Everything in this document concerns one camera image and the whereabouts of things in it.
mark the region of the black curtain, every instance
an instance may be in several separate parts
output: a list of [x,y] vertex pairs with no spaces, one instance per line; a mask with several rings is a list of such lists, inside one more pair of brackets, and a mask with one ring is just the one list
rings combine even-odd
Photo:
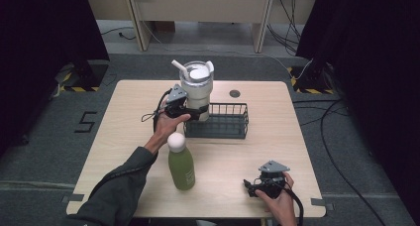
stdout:
[[361,133],[418,225],[419,1],[316,0],[297,49],[334,66]]
[[48,101],[67,63],[109,59],[87,0],[0,0],[0,155]]

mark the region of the hand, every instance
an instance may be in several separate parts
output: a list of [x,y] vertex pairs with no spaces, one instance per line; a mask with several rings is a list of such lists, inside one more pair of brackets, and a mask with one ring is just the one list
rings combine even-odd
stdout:
[[[284,172],[284,176],[286,177],[287,182],[285,188],[291,189],[291,187],[293,187],[294,184],[293,179],[287,172]],[[281,226],[296,226],[293,199],[286,191],[282,190],[281,194],[276,199],[270,198],[268,195],[266,195],[263,191],[259,189],[256,190],[256,195],[265,202],[269,211],[272,213],[275,220],[277,220],[277,222]]]
[[190,117],[189,114],[184,114],[172,119],[164,114],[164,112],[160,111],[155,133],[145,144],[145,148],[155,155],[160,147],[166,144],[169,135],[176,131],[178,124],[187,121]]

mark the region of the gray floor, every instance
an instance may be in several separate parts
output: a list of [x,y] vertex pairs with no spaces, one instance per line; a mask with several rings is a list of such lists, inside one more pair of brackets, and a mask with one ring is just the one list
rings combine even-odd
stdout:
[[[98,24],[102,33],[131,26],[128,21],[98,21]],[[284,25],[273,27],[283,36],[288,28]],[[136,40],[126,40],[118,35],[121,32],[131,38],[134,36],[132,29],[104,35],[111,61],[100,91],[60,93],[31,131],[30,144],[11,148],[0,159],[0,225],[56,225],[65,215],[66,203],[62,200],[74,189],[116,81],[176,78],[168,64],[175,57],[182,61],[189,58],[214,60],[218,68],[216,79],[284,81],[293,101],[340,97],[337,92],[333,95],[294,92],[285,68],[292,64],[304,65],[308,60],[288,54],[269,32],[265,35],[262,53],[255,54],[250,29],[248,24],[176,23],[175,33],[155,34],[158,41],[152,40],[149,50],[143,53]],[[166,67],[145,71],[149,66]],[[239,67],[243,71],[232,71]],[[309,123],[319,119],[331,102],[296,102],[294,105],[328,206],[325,217],[305,219],[304,225],[379,225],[333,167],[322,144],[320,122]],[[92,132],[75,135],[74,129],[81,128],[78,125],[81,113],[91,110],[97,112],[88,119],[95,122]],[[351,110],[345,102],[335,110],[337,112],[324,121],[323,135],[336,165],[386,225],[414,225],[381,166],[369,154]]]

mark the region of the warning tape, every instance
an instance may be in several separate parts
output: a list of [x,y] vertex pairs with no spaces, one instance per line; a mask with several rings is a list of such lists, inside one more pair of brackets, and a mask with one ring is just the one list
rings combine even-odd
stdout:
[[298,93],[309,93],[309,94],[333,94],[333,90],[330,87],[322,87],[322,88],[302,88],[301,83],[299,82],[299,79],[295,79],[296,76],[292,74],[293,67],[289,67],[287,69],[289,73],[293,76],[290,79],[291,85],[293,86],[294,91]]
[[75,92],[86,92],[86,91],[98,91],[99,87],[78,87],[78,86],[62,86],[61,91],[75,91]]

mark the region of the desk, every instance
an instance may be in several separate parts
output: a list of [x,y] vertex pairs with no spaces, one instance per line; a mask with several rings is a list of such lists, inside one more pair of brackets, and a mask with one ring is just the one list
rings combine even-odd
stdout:
[[[178,80],[122,80],[118,83],[74,189],[84,194],[70,201],[67,213],[76,213],[95,184],[122,164],[153,133],[152,113],[160,97]],[[229,92],[241,92],[233,98]],[[250,123],[245,140],[187,139],[195,166],[192,189],[175,188],[167,165],[168,147],[159,151],[135,217],[269,218],[263,202],[250,198],[243,179],[254,180],[258,168],[275,160],[291,168],[293,190],[301,199],[305,217],[322,217],[325,207],[311,205],[321,198],[286,85],[274,81],[215,81],[212,102],[247,103]],[[183,131],[181,124],[178,132]]]
[[260,53],[270,0],[127,0],[142,51],[151,38],[148,21],[251,23]]

